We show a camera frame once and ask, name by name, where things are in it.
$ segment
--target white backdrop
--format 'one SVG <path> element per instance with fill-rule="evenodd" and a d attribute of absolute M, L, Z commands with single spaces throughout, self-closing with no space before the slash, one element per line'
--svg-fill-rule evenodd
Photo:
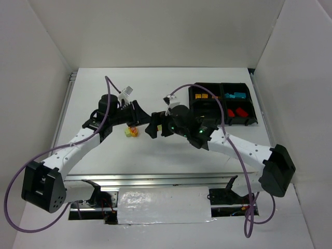
<path fill-rule="evenodd" d="M 79 67 L 256 67 L 284 0 L 29 0 Z"/>
<path fill-rule="evenodd" d="M 315 248 L 332 243 L 326 208 L 332 206 L 331 44 L 332 20 L 317 1 L 286 1 L 254 74 L 273 137 L 297 167 L 296 187 Z"/>
<path fill-rule="evenodd" d="M 9 249 L 16 231 L 5 221 L 9 180 L 28 159 L 49 148 L 69 72 L 26 1 L 0 0 L 0 241 Z M 10 215 L 19 224 L 25 201 L 21 178 L 10 193 Z"/>

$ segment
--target white tabletop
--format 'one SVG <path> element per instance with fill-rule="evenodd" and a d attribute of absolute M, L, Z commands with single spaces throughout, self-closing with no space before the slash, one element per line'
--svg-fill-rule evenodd
<path fill-rule="evenodd" d="M 61 130 L 59 144 L 73 137 L 98 100 L 106 92 L 104 75 L 119 87 L 130 85 L 141 107 L 148 113 L 165 109 L 162 98 L 177 86 L 195 82 L 244 82 L 253 99 L 258 125 L 227 127 L 227 131 L 254 143 L 269 145 L 257 99 L 245 68 L 82 68 Z M 177 95 L 188 103 L 188 92 Z M 151 140 L 144 129 L 139 138 L 127 138 L 124 127 L 113 133 L 90 153 L 71 173 L 192 173 L 240 172 L 237 160 L 221 154 L 197 150 L 182 137 Z M 257 201 L 259 217 L 272 210 L 271 198 L 261 193 Z M 244 217 L 219 217 L 210 223 L 158 225 L 104 225 L 101 220 L 68 221 L 67 214 L 53 227 L 36 234 L 17 234 L 14 249 L 36 248 L 301 248 L 313 249 L 301 207 L 292 185 L 284 198 L 276 199 L 277 211 L 265 225 L 255 226 L 253 235 L 243 234 Z M 35 229 L 50 223 L 58 213 L 27 204 L 20 226 Z"/>
<path fill-rule="evenodd" d="M 231 126 L 227 132 L 253 143 L 269 145 L 267 131 L 254 88 L 246 68 L 80 68 L 65 114 L 58 144 L 67 143 L 98 107 L 100 97 L 107 93 L 104 76 L 108 75 L 119 88 L 131 86 L 131 100 L 151 115 L 166 109 L 163 98 L 175 88 L 196 82 L 246 83 L 249 87 L 258 124 Z M 176 93 L 188 105 L 188 88 Z M 196 149 L 180 136 L 151 139 L 139 127 L 137 138 L 127 138 L 125 124 L 113 132 L 96 149 L 89 152 L 70 174 L 144 174 L 144 173 L 214 173 L 242 172 L 236 159 L 203 149 Z"/>

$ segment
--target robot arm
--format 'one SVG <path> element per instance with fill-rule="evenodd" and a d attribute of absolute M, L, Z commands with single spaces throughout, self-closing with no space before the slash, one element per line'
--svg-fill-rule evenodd
<path fill-rule="evenodd" d="M 109 194 L 102 192 L 98 184 L 91 181 L 65 181 L 70 170 L 92 149 L 101 144 L 111 134 L 115 125 L 126 123 L 140 126 L 150 122 L 137 101 L 129 102 L 130 87 L 119 95 L 110 95 L 110 108 L 106 113 L 108 95 L 103 95 L 98 109 L 92 112 L 82 129 L 70 140 L 70 146 L 57 150 L 42 162 L 32 161 L 26 168 L 23 180 L 22 198 L 49 213 L 56 212 L 66 202 L 86 200 L 91 205 L 108 200 Z M 107 115 L 107 120 L 99 132 L 91 139 L 76 144 L 91 136 Z"/>
<path fill-rule="evenodd" d="M 267 191 L 283 197 L 293 177 L 295 167 L 287 150 L 277 145 L 275 148 L 253 144 L 236 136 L 226 134 L 216 125 L 193 117 L 190 110 L 174 99 L 165 98 L 167 111 L 147 115 L 137 101 L 129 102 L 128 95 L 132 91 L 126 88 L 119 98 L 111 95 L 109 113 L 107 95 L 102 96 L 99 108 L 95 110 L 82 129 L 70 141 L 70 147 L 60 149 L 43 162 L 31 162 L 25 169 L 22 198 L 49 213 L 56 212 L 63 203 L 85 200 L 91 205 L 110 198 L 101 191 L 101 187 L 91 181 L 65 181 L 70 170 L 92 149 L 103 142 L 112 132 L 112 127 L 126 123 L 128 126 L 140 126 L 148 123 L 145 129 L 151 138 L 157 137 L 157 126 L 162 125 L 161 136 L 181 135 L 196 148 L 226 154 L 237 158 L 227 137 L 237 147 L 243 161 L 254 167 L 257 172 L 249 175 L 252 191 Z M 84 137 L 89 137 L 100 126 L 107 115 L 107 121 L 98 134 L 84 143 L 76 145 Z M 245 196 L 248 194 L 243 175 L 233 177 L 226 189 L 232 194 Z"/>

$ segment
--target white tape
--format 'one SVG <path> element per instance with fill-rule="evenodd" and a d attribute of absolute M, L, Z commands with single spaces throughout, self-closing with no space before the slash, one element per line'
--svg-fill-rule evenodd
<path fill-rule="evenodd" d="M 120 188 L 119 224 L 212 221 L 207 187 Z"/>

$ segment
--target red block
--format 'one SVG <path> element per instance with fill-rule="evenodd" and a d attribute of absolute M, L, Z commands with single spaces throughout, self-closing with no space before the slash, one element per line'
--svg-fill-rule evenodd
<path fill-rule="evenodd" d="M 228 117 L 231 117 L 231 118 L 235 117 L 235 114 L 231 109 L 227 109 L 227 112 L 228 112 Z"/>
<path fill-rule="evenodd" d="M 236 109 L 235 112 L 242 118 L 246 118 L 247 116 L 249 116 L 249 114 L 240 107 L 238 109 Z"/>

